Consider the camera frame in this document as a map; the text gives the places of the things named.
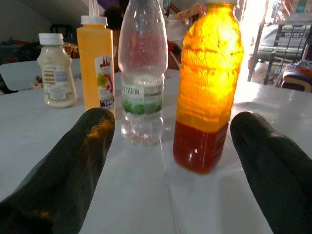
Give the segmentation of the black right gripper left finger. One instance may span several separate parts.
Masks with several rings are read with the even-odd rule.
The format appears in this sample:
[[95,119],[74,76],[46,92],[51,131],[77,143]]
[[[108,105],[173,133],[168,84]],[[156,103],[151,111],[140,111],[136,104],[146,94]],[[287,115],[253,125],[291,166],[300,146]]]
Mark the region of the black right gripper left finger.
[[85,221],[115,131],[115,117],[92,108],[0,203],[3,234],[77,234]]

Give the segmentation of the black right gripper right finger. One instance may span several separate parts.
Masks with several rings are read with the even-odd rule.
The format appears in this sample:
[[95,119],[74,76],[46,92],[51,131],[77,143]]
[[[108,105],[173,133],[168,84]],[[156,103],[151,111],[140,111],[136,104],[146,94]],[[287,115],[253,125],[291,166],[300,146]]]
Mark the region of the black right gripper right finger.
[[275,234],[312,232],[312,160],[264,117],[243,111],[230,132],[250,189]]

